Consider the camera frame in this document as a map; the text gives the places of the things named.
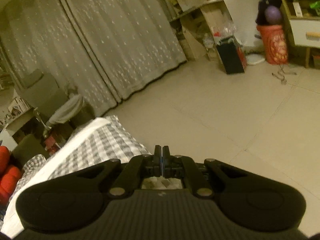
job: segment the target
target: white sheer curtain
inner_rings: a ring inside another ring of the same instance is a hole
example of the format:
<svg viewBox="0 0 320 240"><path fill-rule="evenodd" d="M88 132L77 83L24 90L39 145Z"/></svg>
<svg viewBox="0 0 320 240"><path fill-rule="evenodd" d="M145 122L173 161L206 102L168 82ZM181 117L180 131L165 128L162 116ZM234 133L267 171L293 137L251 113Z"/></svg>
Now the white sheer curtain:
<svg viewBox="0 0 320 240"><path fill-rule="evenodd" d="M0 41L20 88L33 70L50 72L97 116L186 59L157 0L13 0Z"/></svg>

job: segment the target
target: red trash can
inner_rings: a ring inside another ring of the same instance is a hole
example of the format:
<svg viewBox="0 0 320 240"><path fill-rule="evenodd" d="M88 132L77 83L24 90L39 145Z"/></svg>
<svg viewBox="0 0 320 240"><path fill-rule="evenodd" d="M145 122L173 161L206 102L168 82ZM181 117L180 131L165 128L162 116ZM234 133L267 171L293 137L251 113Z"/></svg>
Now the red trash can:
<svg viewBox="0 0 320 240"><path fill-rule="evenodd" d="M267 62L273 65L288 62L288 49L282 25L257 25L260 32Z"/></svg>

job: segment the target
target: tiled floor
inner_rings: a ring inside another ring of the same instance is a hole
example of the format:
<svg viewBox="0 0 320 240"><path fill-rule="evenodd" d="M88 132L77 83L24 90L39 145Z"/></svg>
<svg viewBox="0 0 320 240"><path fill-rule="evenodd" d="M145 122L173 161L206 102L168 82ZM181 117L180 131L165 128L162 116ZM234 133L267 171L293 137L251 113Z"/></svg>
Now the tiled floor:
<svg viewBox="0 0 320 240"><path fill-rule="evenodd" d="M297 188L307 211L300 229L320 231L320 70L291 66L282 85L277 66L226 75L202 58L134 94L108 114L150 152L215 158Z"/></svg>

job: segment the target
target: checkered bedsheet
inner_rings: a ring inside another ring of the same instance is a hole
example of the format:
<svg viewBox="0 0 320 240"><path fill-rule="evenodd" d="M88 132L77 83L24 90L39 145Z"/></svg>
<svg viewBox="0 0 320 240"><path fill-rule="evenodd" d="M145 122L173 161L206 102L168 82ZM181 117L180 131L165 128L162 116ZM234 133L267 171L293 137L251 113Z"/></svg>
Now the checkered bedsheet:
<svg viewBox="0 0 320 240"><path fill-rule="evenodd" d="M82 144L55 169L49 179L79 171L113 158L118 158L121 160L121 163L126 163L136 155L150 154L142 144L138 143L130 133L122 127L116 115L107 116L106 119L108 119L110 123L98 128L92 135L85 139ZM24 166L25 173L19 180L13 195L26 185L48 160L45 160L42 155L36 155L30 159Z"/></svg>

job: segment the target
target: white drawer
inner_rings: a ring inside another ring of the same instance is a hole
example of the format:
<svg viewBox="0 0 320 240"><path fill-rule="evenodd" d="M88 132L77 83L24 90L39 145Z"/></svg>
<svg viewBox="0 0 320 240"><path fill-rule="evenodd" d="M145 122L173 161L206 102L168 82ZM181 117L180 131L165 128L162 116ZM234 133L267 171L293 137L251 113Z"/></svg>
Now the white drawer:
<svg viewBox="0 0 320 240"><path fill-rule="evenodd" d="M290 20L290 24L297 46L320 48L320 21Z"/></svg>

